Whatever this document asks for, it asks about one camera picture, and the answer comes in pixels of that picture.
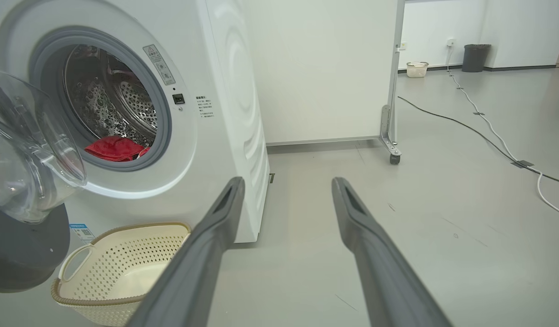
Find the cream perforated laundry basket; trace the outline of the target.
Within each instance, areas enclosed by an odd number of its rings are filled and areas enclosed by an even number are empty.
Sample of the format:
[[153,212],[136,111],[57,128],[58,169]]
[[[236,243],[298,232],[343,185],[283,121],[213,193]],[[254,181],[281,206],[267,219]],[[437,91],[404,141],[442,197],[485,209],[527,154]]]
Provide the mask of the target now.
[[191,232],[182,222],[107,231],[68,255],[52,299],[97,325],[125,327]]

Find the steel perforated washer drum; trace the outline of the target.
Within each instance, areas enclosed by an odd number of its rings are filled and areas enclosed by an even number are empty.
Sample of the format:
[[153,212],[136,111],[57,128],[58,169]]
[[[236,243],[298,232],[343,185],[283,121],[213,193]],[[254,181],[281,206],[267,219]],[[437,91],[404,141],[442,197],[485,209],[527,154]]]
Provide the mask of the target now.
[[96,46],[79,44],[63,71],[74,115],[97,138],[120,136],[149,147],[157,136],[157,115],[150,95],[119,58]]

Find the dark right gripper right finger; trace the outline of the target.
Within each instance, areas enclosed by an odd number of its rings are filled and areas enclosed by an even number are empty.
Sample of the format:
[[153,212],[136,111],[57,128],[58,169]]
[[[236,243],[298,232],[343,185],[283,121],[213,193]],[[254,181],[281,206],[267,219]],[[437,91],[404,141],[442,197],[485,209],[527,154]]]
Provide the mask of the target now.
[[371,327],[452,327],[351,184],[331,182],[340,236],[355,257]]

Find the blue white energy label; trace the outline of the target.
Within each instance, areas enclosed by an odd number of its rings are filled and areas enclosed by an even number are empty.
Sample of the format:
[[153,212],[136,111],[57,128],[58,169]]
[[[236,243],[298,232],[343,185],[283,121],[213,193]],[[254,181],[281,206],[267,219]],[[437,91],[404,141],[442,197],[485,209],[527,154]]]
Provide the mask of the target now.
[[84,244],[90,244],[96,238],[85,224],[70,223],[69,227]]

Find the wheeled metal stand leg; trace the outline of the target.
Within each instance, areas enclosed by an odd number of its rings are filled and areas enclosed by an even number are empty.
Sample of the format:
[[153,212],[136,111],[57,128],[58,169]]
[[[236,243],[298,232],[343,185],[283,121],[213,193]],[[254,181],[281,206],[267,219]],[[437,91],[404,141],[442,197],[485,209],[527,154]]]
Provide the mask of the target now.
[[267,146],[392,135],[405,0],[244,0]]

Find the grey rubber door gasket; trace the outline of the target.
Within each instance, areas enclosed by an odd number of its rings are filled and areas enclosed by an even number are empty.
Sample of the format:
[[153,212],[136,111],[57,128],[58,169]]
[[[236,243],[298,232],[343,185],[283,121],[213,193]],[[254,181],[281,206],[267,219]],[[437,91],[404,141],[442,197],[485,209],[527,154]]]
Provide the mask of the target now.
[[[89,133],[74,115],[67,99],[63,78],[67,57],[79,44],[96,46],[119,58],[136,74],[150,95],[158,119],[158,131],[154,143],[150,146],[154,147],[154,153],[147,158],[138,158],[130,162],[110,162],[94,157],[84,150],[99,138]],[[59,106],[58,113],[68,126],[87,164],[111,171],[132,172],[148,168],[165,153],[171,139],[172,119],[162,83],[142,58],[119,39],[102,31],[77,25],[55,29],[41,38],[31,53],[30,81],[48,93],[54,104]]]

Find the white front-load washing machine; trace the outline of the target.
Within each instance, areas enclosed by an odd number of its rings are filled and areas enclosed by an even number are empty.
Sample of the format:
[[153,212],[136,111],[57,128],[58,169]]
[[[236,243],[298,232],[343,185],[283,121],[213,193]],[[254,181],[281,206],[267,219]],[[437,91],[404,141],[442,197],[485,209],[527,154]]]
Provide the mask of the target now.
[[[107,33],[142,58],[162,83],[172,129],[163,156],[142,170],[101,169],[81,155],[88,182],[64,203],[69,224],[85,224],[95,236],[159,222],[195,227],[227,182],[242,177],[245,195],[234,241],[256,242],[269,161],[242,5],[237,0],[0,0],[0,71],[43,91],[30,81],[31,53],[47,33],[70,25]],[[175,84],[165,85],[145,54],[143,47],[151,44]],[[176,105],[173,94],[183,94],[185,104]],[[197,96],[212,101],[214,117],[200,117]]]

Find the dark grey trash bin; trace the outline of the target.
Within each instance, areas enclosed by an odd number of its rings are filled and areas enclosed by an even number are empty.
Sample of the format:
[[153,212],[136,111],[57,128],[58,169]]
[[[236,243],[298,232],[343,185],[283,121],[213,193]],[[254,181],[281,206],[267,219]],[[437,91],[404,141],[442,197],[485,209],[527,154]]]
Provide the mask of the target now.
[[464,46],[462,72],[483,72],[485,61],[490,52],[490,44],[467,44]]

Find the round glass washing machine door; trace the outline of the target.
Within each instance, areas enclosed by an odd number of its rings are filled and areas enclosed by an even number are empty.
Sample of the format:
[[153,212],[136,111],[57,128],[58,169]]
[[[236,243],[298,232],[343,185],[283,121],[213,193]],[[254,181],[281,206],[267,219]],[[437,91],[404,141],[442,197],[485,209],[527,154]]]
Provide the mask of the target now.
[[59,108],[0,71],[0,292],[47,281],[69,248],[64,203],[88,180]]

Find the red white-trimmed garment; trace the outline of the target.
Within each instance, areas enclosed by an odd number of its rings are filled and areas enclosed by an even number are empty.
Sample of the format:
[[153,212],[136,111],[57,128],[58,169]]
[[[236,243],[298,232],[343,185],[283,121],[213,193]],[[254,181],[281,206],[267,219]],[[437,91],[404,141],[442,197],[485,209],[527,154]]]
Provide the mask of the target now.
[[145,155],[150,151],[150,147],[144,147],[129,138],[115,135],[98,139],[84,150],[105,161],[130,162]]

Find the small white woven basket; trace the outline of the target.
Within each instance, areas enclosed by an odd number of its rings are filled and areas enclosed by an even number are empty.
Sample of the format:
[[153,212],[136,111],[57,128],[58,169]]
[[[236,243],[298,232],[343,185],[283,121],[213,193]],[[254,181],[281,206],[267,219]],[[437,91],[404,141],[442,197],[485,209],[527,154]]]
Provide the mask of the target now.
[[429,63],[427,62],[408,62],[406,64],[406,75],[410,78],[421,78],[425,77]]

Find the printed text notice label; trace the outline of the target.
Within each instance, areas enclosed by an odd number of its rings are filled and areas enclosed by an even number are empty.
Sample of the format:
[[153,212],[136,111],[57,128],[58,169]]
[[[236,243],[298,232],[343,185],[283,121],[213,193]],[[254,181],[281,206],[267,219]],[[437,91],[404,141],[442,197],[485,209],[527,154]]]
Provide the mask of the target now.
[[214,117],[213,103],[207,96],[197,96],[198,113],[201,118]]

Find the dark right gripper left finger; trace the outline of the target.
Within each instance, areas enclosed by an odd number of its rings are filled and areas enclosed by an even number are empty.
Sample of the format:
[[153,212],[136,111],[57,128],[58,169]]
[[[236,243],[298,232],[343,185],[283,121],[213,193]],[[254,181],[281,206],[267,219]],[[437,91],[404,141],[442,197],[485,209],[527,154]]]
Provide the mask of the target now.
[[221,261],[236,239],[244,195],[244,179],[231,178],[127,327],[207,327]]

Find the grey warning sticker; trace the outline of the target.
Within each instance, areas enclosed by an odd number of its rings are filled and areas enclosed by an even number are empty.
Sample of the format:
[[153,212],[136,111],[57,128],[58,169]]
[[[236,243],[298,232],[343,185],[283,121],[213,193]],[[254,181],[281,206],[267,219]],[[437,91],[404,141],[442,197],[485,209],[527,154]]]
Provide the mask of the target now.
[[169,70],[167,63],[165,62],[163,56],[160,54],[159,50],[154,44],[147,45],[143,47],[145,54],[149,57],[154,67],[157,69],[163,83],[165,85],[175,84],[176,81]]

